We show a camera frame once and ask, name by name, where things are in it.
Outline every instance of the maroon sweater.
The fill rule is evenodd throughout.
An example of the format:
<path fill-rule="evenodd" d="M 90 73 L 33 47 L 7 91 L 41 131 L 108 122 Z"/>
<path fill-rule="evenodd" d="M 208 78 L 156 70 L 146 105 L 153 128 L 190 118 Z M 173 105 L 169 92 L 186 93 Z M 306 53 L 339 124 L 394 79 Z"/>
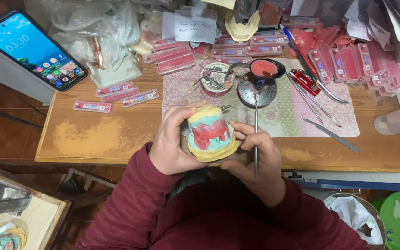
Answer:
<path fill-rule="evenodd" d="M 368 249 L 337 213 L 290 181 L 275 208 L 243 185 L 214 181 L 187 187 L 165 203 L 184 173 L 160 173 L 147 155 L 151 146 L 132 156 L 76 249 Z"/>

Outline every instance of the plaster dust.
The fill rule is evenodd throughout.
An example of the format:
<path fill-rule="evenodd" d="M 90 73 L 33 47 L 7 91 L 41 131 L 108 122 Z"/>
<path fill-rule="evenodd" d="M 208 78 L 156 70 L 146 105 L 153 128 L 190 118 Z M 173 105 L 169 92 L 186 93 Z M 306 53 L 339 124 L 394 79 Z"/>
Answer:
<path fill-rule="evenodd" d="M 129 126 L 124 118 L 105 117 L 81 128 L 64 120 L 55 127 L 53 144 L 58 151 L 72 157 L 121 158 L 122 153 L 136 152 L 153 140 L 154 131 L 145 133 L 143 126 Z"/>
<path fill-rule="evenodd" d="M 291 148 L 282 148 L 282 156 L 293 162 L 307 162 L 314 159 L 308 151 L 295 150 Z"/>

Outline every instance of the red lighter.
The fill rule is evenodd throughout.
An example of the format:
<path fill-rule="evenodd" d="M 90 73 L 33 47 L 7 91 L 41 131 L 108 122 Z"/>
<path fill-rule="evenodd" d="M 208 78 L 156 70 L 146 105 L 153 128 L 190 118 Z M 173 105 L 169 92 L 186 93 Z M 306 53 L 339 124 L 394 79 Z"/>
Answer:
<path fill-rule="evenodd" d="M 291 78 L 300 85 L 303 89 L 305 89 L 308 93 L 312 94 L 312 96 L 317 96 L 320 92 L 320 88 L 314 84 L 308 77 L 306 77 L 302 72 L 297 69 L 292 69 L 290 71 Z"/>

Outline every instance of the wooden desk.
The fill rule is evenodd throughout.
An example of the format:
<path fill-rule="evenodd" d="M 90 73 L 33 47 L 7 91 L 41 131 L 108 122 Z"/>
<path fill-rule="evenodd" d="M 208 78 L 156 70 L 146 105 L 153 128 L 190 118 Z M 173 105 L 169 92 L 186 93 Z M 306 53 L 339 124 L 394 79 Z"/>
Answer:
<path fill-rule="evenodd" d="M 157 88 L 163 93 L 163 77 L 155 65 L 142 65 L 143 76 L 133 79 L 141 91 Z M 47 114 L 35 160 L 126 164 L 147 141 L 152 141 L 161 122 L 162 100 L 113 112 L 74 111 L 76 100 L 100 101 L 96 85 L 88 77 L 67 92 L 55 92 Z M 364 87 L 350 88 L 360 136 L 348 141 L 360 148 L 355 153 L 332 138 L 273 138 L 283 154 L 283 168 L 297 170 L 400 172 L 400 134 L 382 136 L 373 127 L 379 115 L 399 109 L 396 97 L 376 101 Z"/>

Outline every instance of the hand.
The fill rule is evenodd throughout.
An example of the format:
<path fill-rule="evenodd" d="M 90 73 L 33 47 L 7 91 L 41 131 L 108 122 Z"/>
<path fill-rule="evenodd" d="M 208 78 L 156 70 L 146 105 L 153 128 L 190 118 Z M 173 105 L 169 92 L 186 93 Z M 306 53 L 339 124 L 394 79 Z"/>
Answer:
<path fill-rule="evenodd" d="M 266 132 L 254 133 L 254 126 L 242 122 L 229 122 L 234 128 L 236 139 L 242 140 L 241 148 L 251 150 L 257 146 L 258 170 L 254 176 L 254 163 L 248 166 L 236 160 L 226 160 L 220 167 L 242 181 L 242 183 L 267 207 L 275 207 L 285 197 L 285 181 L 281 178 L 282 156 Z"/>
<path fill-rule="evenodd" d="M 170 175 L 200 169 L 207 165 L 198 162 L 195 156 L 187 155 L 180 148 L 180 124 L 205 104 L 206 101 L 196 101 L 191 104 L 184 101 L 182 105 L 171 106 L 166 111 L 148 154 L 158 171 Z"/>

